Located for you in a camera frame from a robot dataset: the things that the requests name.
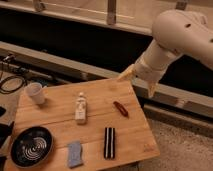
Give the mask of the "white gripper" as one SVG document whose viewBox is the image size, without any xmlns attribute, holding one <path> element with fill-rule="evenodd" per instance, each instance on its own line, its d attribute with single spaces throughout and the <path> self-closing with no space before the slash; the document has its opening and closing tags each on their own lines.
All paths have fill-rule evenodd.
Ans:
<svg viewBox="0 0 213 171">
<path fill-rule="evenodd" d="M 134 76 L 146 81 L 148 84 L 148 97 L 152 98 L 157 88 L 157 83 L 166 73 L 170 65 L 170 58 L 161 55 L 142 54 L 136 62 L 128 66 L 119 74 L 118 80 L 131 80 Z"/>
</svg>

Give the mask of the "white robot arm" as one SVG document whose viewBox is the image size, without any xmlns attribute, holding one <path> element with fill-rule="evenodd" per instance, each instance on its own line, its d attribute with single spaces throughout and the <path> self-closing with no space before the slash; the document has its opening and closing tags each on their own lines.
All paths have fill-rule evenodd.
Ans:
<svg viewBox="0 0 213 171">
<path fill-rule="evenodd" d="M 204 14 L 167 10 L 155 18 L 151 31 L 150 45 L 119 75 L 119 81 L 139 77 L 147 83 L 148 97 L 152 98 L 168 67 L 183 55 L 213 70 L 213 31 L 207 28 Z"/>
</svg>

